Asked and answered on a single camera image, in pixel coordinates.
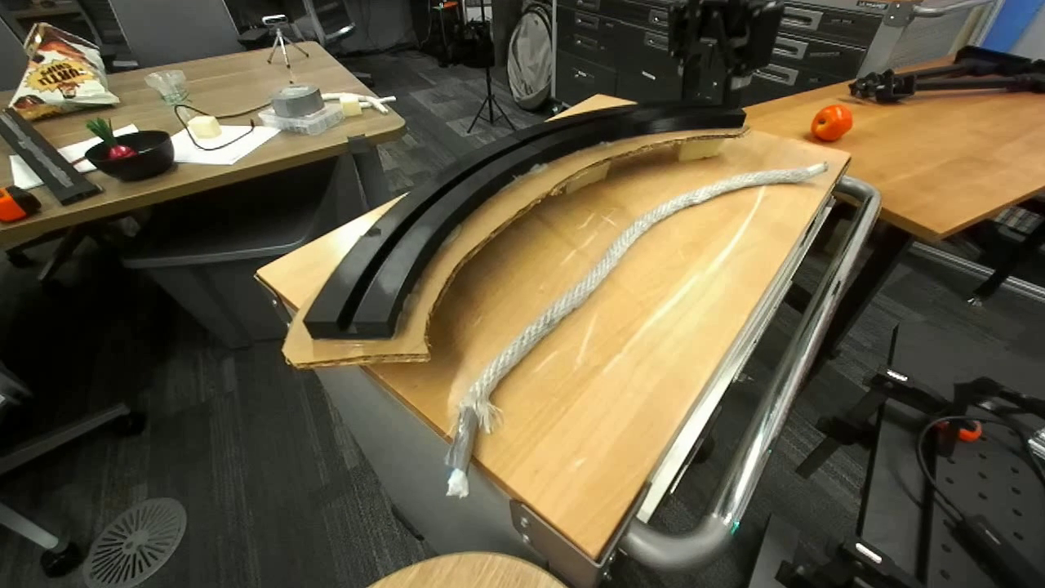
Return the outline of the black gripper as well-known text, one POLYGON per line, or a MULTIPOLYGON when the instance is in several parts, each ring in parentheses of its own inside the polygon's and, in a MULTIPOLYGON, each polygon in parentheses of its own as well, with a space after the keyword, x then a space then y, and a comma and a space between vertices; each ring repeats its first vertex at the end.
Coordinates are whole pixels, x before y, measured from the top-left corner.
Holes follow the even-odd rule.
POLYGON ((670 10, 670 56, 680 66, 712 58, 727 74, 747 74, 772 58, 782 20, 782 0, 683 0, 670 10))

